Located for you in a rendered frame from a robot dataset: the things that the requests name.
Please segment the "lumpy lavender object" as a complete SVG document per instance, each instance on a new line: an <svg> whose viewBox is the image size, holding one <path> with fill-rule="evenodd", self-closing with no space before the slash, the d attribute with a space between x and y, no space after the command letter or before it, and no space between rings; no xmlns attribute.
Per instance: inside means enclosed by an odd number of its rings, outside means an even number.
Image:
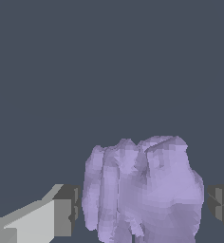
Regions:
<svg viewBox="0 0 224 243"><path fill-rule="evenodd" d="M178 136L97 145L85 163L85 226L102 243L196 243L201 176Z"/></svg>

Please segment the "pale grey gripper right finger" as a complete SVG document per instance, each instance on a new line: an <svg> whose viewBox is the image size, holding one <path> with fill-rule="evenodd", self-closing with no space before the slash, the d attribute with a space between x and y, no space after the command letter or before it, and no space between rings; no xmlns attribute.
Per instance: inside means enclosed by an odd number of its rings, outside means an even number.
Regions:
<svg viewBox="0 0 224 243"><path fill-rule="evenodd" d="M211 214L224 225L224 184L209 185L207 205Z"/></svg>

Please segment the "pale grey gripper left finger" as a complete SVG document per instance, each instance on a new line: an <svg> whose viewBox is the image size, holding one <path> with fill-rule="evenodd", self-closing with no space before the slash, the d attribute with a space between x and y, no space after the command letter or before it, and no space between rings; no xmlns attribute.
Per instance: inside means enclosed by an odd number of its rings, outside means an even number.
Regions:
<svg viewBox="0 0 224 243"><path fill-rule="evenodd" d="M71 236L79 216L81 187L55 184L40 200L0 217L0 243L50 243Z"/></svg>

